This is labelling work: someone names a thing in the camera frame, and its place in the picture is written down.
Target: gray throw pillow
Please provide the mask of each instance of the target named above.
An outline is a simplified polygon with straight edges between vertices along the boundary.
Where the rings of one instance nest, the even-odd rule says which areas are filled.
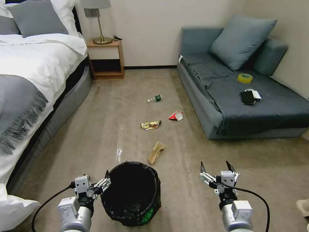
[[[19,29],[13,18],[0,16],[0,34],[19,34]]]
[[[22,36],[61,33],[68,34],[50,0],[27,0],[8,7]]]
[[[275,19],[234,16],[213,42],[210,52],[232,71],[237,71],[275,27]]]

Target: brown paper bag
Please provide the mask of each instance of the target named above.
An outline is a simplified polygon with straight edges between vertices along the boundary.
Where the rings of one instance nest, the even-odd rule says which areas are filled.
[[[156,159],[159,157],[161,150],[164,148],[165,148],[165,145],[157,141],[157,143],[155,144],[154,148],[151,150],[151,153],[149,155],[149,158],[148,158],[149,163],[154,164]]]

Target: gray blanket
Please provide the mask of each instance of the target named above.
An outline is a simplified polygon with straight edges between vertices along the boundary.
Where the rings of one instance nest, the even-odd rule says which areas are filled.
[[[309,101],[277,81],[247,71],[253,75],[250,84],[237,81],[238,72],[226,76],[201,77],[201,83],[222,113],[218,134],[245,135],[278,128],[309,126]],[[253,105],[243,105],[240,92],[254,89],[262,97]]]
[[[0,154],[12,154],[47,103],[44,95],[28,80],[0,75]]]

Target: power cord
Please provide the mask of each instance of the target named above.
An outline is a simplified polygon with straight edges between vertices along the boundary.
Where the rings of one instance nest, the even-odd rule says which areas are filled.
[[[66,188],[64,188],[63,190],[57,192],[55,195],[53,195],[51,198],[49,198],[46,202],[44,202],[39,208],[38,210],[35,212],[33,218],[32,218],[32,221],[31,221],[31,229],[32,229],[32,232],[36,232],[35,228],[34,228],[34,221],[35,221],[35,218],[36,216],[38,215],[39,211],[48,203],[50,202],[52,199],[54,199],[56,196],[58,196],[59,194],[63,193],[64,191],[68,190],[68,189],[73,189],[75,188],[75,182],[71,182],[70,185]]]
[[[122,40],[122,39],[114,35],[114,38],[112,40],[113,41],[118,41],[118,40]]]
[[[243,192],[251,193],[252,195],[257,196],[258,198],[260,198],[260,199],[264,202],[264,204],[266,205],[266,210],[267,210],[267,223],[266,223],[265,232],[268,232],[268,231],[269,231],[270,210],[269,210],[269,206],[268,206],[268,204],[267,204],[267,202],[266,202],[266,200],[265,200],[264,198],[262,198],[259,194],[255,193],[255,192],[252,192],[252,191],[250,191],[250,190],[246,190],[246,189],[243,189],[243,188],[233,187],[233,186],[224,184],[224,183],[222,183],[222,182],[220,182],[220,184],[222,184],[222,185],[224,185],[224,186],[226,186],[226,187],[229,187],[229,188],[238,190],[238,191],[243,191]]]

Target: yellow tape roll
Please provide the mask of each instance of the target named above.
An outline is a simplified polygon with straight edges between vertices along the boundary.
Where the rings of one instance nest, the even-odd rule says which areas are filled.
[[[241,73],[237,77],[237,80],[244,84],[251,83],[252,79],[253,79],[253,76],[251,76],[250,74],[246,74],[246,73]]]

